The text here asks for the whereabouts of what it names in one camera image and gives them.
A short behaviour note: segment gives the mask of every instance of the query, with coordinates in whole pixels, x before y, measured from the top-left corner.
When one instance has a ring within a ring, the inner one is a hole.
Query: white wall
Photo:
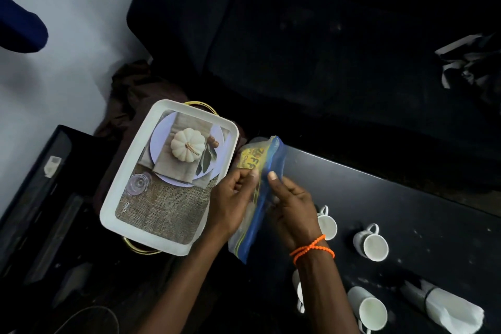
[[[0,215],[58,124],[92,134],[111,75],[147,58],[129,31],[131,0],[14,0],[37,14],[49,41],[39,53],[0,48]]]

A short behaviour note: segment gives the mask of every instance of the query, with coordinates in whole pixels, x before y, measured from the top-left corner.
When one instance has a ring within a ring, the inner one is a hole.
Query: pumpkin
[[[170,147],[172,154],[178,160],[192,163],[202,156],[205,149],[205,138],[200,131],[185,128],[174,135]]]

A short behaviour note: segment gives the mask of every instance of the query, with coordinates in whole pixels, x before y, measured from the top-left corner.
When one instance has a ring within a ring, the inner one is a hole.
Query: white wire
[[[80,314],[81,312],[83,311],[86,311],[88,309],[94,309],[94,308],[100,308],[100,309],[104,309],[104,310],[107,310],[111,313],[111,315],[113,316],[113,318],[115,319],[115,322],[117,324],[117,334],[120,334],[120,324],[118,323],[118,318],[117,316],[115,315],[115,313],[109,308],[109,307],[106,307],[106,306],[100,306],[100,305],[96,305],[96,306],[87,306],[81,310],[79,310],[78,312],[76,312],[75,314],[73,314],[70,318],[68,318],[64,324],[61,325],[61,327],[59,329],[57,329],[54,334],[58,334],[59,331],[70,321],[70,319],[72,319],[73,317],[75,317],[76,315]]]

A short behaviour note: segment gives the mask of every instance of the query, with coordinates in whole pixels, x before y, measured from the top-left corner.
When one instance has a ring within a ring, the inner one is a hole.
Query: mug
[[[388,312],[384,304],[362,287],[353,287],[348,291],[348,302],[358,318],[358,328],[364,334],[381,330],[388,321]]]
[[[301,288],[301,281],[299,280],[299,271],[296,269],[292,274],[292,285],[297,293],[297,311],[299,313],[305,312],[305,306],[303,302],[303,290]]]
[[[336,221],[329,217],[329,207],[323,206],[320,212],[317,214],[318,225],[320,226],[320,231],[325,235],[325,240],[334,239],[338,233],[338,225]]]
[[[360,255],[372,261],[383,261],[388,256],[388,243],[379,235],[379,226],[375,223],[357,233],[353,237],[353,245]]]

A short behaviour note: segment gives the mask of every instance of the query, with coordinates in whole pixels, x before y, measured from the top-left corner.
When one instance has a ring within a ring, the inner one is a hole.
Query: hand
[[[257,169],[236,168],[229,172],[210,192],[204,234],[221,246],[227,242],[241,224],[258,182]]]
[[[268,182],[279,203],[271,211],[279,236],[289,249],[307,246],[322,235],[317,211],[311,195],[287,177],[283,183],[275,172],[268,173]]]

